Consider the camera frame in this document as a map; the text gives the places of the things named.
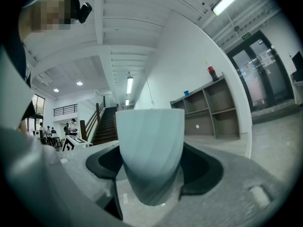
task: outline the handrail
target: handrail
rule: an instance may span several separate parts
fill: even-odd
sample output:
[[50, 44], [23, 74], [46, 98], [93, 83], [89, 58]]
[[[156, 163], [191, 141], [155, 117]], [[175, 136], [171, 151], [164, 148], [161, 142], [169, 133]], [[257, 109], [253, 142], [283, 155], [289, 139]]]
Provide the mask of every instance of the handrail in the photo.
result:
[[93, 115], [91, 116], [91, 118], [89, 119], [89, 121], [87, 122], [87, 124], [85, 124], [84, 120], [80, 120], [80, 127], [81, 127], [81, 134], [82, 134], [82, 138], [84, 140], [88, 140], [88, 137], [92, 131], [93, 126], [95, 125], [96, 121], [100, 120], [100, 114], [104, 108], [104, 102], [102, 102], [98, 107], [98, 104], [96, 104], [96, 110], [93, 113]]
[[60, 108], [53, 109], [53, 116], [59, 116], [64, 114], [76, 113], [78, 111], [78, 104], [72, 104]]
[[87, 138], [89, 137], [92, 128], [93, 128], [93, 127], [90, 128], [90, 130], [89, 130], [89, 132], [88, 132], [88, 134], [87, 134]]
[[[103, 108], [103, 102], [100, 104], [99, 106], [99, 110], [101, 112], [101, 107]], [[85, 128], [87, 128], [88, 124], [90, 123], [90, 121], [92, 120], [92, 118], [94, 117], [94, 115], [96, 115], [97, 111], [94, 112], [94, 114], [91, 116], [91, 118], [89, 119], [89, 121], [86, 123]]]
[[74, 105], [78, 105], [78, 104], [71, 104], [71, 105], [67, 105], [67, 106], [64, 106], [64, 107], [59, 107], [59, 108], [66, 108], [66, 107], [69, 107], [69, 106], [74, 106]]

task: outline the white cup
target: white cup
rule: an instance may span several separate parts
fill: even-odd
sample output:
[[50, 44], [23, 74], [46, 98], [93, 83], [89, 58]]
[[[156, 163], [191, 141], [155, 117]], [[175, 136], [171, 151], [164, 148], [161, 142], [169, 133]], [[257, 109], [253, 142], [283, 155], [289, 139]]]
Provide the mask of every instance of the white cup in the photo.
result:
[[116, 124], [120, 153], [133, 192], [145, 205], [165, 203], [179, 171], [184, 110], [119, 111]]

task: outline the rectangular sign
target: rectangular sign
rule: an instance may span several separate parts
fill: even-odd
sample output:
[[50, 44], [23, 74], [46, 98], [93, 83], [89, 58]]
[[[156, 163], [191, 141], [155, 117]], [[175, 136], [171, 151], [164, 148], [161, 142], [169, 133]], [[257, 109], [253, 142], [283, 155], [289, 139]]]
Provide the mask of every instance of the rectangular sign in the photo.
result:
[[247, 38], [249, 38], [251, 36], [250, 32], [247, 32], [245, 35], [242, 36], [243, 40], [246, 40]]

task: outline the shelving unit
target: shelving unit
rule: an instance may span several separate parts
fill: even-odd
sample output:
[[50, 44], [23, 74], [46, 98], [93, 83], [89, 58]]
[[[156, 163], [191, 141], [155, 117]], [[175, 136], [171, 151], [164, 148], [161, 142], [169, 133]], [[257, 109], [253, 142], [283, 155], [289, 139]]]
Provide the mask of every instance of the shelving unit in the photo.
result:
[[224, 76], [170, 104], [172, 108], [185, 110], [185, 135], [240, 137], [237, 110]]

